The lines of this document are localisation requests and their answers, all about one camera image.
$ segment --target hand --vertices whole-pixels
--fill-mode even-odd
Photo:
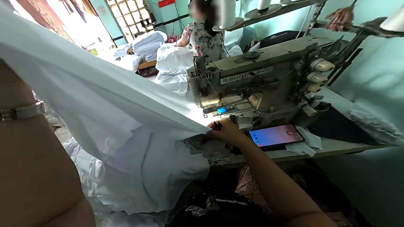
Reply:
[[[238,126],[229,119],[221,119],[219,122],[222,124],[222,129],[220,131],[212,130],[208,132],[209,135],[213,135],[214,137],[238,148],[255,145],[254,142],[240,129],[238,129]],[[212,122],[208,125],[208,127],[214,128],[215,124]]]
[[[330,23],[327,25],[327,29],[333,31],[344,31],[348,28],[354,19],[353,13],[354,7],[341,8],[326,17],[326,19],[331,18]]]

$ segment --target red sign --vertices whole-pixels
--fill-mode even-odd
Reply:
[[[162,1],[158,2],[158,6],[160,8],[162,8],[162,7],[172,4],[172,3],[175,3],[175,0],[162,0]]]

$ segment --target bracelet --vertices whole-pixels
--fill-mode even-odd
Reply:
[[[13,120],[23,120],[35,117],[36,115],[44,114],[44,102],[37,102],[36,104],[19,107],[19,108],[0,108],[0,122],[7,122]]]

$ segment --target window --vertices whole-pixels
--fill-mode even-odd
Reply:
[[[143,0],[106,0],[128,42],[154,30],[152,16]]]

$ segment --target thread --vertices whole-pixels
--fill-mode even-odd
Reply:
[[[236,0],[221,1],[221,26],[220,29],[233,27],[236,23]]]
[[[258,0],[257,9],[263,10],[268,8],[271,5],[271,0]]]

